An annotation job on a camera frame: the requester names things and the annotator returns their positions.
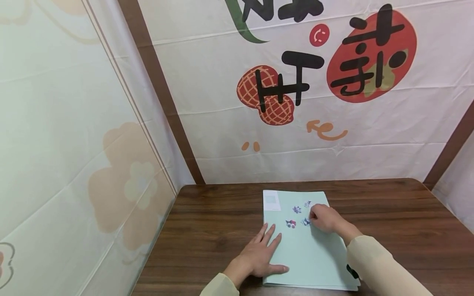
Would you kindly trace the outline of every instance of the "black object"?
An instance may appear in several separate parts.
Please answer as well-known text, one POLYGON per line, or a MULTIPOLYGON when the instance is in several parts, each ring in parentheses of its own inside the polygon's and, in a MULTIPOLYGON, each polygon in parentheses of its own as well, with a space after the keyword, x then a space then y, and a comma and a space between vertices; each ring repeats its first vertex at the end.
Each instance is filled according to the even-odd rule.
POLYGON ((355 279, 358 279, 358 278, 359 278, 358 273, 357 273, 355 270, 353 270, 353 269, 349 266, 349 264, 346 266, 346 268, 347 268, 347 271, 349 271, 349 273, 352 275, 353 278, 355 278, 355 279))

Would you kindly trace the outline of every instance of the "wooden table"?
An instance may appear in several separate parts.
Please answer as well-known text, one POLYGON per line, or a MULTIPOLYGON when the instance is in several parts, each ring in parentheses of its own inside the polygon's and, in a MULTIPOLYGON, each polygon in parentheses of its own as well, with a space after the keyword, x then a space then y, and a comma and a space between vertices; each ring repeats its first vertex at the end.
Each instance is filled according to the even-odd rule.
MULTIPOLYGON (((199 295, 262 225, 262 190, 324 191, 329 204, 374 236, 434 295, 474 295, 474 235, 413 179, 227 184, 184 187, 133 296, 199 295)), ((248 278, 242 296, 374 295, 263 287, 248 278)))

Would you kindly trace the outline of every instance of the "printed banner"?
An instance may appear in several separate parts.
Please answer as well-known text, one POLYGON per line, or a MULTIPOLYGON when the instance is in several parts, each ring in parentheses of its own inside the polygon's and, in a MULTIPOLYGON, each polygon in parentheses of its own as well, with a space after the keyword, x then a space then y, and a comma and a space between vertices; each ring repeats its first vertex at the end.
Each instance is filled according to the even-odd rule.
POLYGON ((423 181, 474 97, 469 1, 139 3, 207 183, 423 181))

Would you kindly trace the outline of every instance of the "stack of paper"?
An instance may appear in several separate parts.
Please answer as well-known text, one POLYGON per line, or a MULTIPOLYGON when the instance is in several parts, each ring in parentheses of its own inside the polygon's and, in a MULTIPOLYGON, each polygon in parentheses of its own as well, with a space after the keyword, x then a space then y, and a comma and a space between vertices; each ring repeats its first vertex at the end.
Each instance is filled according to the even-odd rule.
POLYGON ((276 226, 272 239, 283 236, 270 263, 290 268, 264 278, 264 285, 357 291, 360 282, 347 271, 343 240, 309 221, 314 204, 329 206, 324 192, 264 190, 264 222, 276 226))

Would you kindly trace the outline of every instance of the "white fabric backdrop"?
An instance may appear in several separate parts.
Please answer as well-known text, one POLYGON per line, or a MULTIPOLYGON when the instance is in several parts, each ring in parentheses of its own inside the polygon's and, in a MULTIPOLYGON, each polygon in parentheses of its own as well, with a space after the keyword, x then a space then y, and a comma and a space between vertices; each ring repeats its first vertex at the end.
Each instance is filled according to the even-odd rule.
MULTIPOLYGON (((338 99, 326 71, 352 17, 366 19, 385 1, 325 1, 321 15, 304 21, 265 22, 253 10, 247 24, 259 39, 246 41, 220 0, 139 0, 178 113, 207 183, 305 181, 412 177, 423 181, 474 98, 474 2, 391 1, 413 25, 417 51, 408 74, 391 91, 365 103, 338 99), (329 40, 308 41, 324 23, 329 40), (239 101, 239 79, 257 65, 269 65, 295 83, 295 67, 282 63, 284 51, 318 54, 321 69, 303 69, 310 90, 284 126, 264 123, 239 101), (332 123, 337 141, 308 133, 307 122, 332 123), (258 142, 260 149, 254 149, 258 142)), ((238 1, 243 9, 243 2, 238 1)))
POLYGON ((171 178, 81 0, 0 1, 0 295, 128 295, 192 183, 118 6, 101 4, 171 178))
POLYGON ((433 194, 474 233, 474 134, 467 139, 433 194))

